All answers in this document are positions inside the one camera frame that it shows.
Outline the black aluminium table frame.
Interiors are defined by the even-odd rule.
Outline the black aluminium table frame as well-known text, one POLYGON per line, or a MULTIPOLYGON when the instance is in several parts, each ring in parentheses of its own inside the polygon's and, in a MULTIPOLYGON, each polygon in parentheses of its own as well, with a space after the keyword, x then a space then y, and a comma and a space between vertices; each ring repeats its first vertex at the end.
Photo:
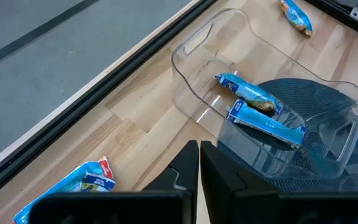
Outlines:
MULTIPOLYGON (((0 190, 47 147, 205 11, 227 0, 193 0, 0 153, 0 190)), ((302 0, 358 32, 358 0, 302 0)))

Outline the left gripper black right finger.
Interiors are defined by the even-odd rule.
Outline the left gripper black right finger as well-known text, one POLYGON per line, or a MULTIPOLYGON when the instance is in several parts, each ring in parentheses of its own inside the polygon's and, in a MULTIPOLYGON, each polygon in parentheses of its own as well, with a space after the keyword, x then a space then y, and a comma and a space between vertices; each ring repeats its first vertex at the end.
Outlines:
POLYGON ((358 224, 358 192, 283 192, 209 141, 200 167, 211 224, 358 224))

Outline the black round mat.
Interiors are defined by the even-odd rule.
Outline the black round mat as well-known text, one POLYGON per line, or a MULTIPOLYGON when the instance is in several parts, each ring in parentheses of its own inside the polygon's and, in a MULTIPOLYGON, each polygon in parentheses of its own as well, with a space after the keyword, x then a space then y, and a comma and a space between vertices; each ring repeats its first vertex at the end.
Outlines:
POLYGON ((285 106, 276 119, 306 126, 303 145, 288 144, 240 124, 224 123, 218 149, 242 168, 283 191, 344 189, 358 176, 358 87, 281 78, 259 85, 285 106))

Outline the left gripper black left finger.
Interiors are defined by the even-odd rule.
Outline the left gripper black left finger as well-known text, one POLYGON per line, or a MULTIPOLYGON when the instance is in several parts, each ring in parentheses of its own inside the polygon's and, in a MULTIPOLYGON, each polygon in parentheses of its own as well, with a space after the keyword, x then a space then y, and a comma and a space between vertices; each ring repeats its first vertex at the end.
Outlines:
POLYGON ((31 208, 29 224, 195 224, 198 169, 190 140, 143 190, 52 194, 31 208))

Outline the blue snack packet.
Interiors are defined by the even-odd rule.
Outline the blue snack packet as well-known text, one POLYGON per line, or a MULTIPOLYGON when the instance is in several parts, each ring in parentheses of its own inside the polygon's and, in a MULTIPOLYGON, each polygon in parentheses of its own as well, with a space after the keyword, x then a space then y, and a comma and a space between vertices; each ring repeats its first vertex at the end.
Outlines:
POLYGON ((292 0, 278 0, 278 5, 294 28, 311 37, 313 28, 308 16, 292 0))
POLYGON ((113 172, 109 166, 109 162, 106 157, 98 161, 88 161, 80 165, 73 171, 71 171, 66 177, 57 182, 46 192, 38 196, 36 199, 27 204, 20 212, 18 212, 13 218, 13 224, 28 224, 30 209, 40 199, 55 193, 62 192, 81 192, 80 185, 81 180, 85 174, 89 172, 96 175, 101 175, 109 179, 114 180, 113 172))

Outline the blue-label Chewy granola bar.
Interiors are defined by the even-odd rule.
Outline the blue-label Chewy granola bar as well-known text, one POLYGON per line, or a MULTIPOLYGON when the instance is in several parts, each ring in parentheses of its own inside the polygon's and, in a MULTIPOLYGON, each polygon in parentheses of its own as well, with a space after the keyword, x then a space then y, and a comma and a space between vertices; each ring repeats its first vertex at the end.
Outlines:
POLYGON ((283 105, 271 94, 257 85, 246 82, 234 73, 219 73, 214 76, 224 88, 243 98, 248 105, 259 111, 281 112, 283 105))
POLYGON ((247 103, 241 98, 235 101, 226 118, 232 123, 243 124, 273 136, 291 145, 294 149, 298 149, 303 145, 303 138, 306 133, 305 126, 290 129, 282 123, 248 107, 247 103))
POLYGON ((107 177, 87 172, 81 180, 81 192, 108 192, 115 186, 115 181, 107 177))

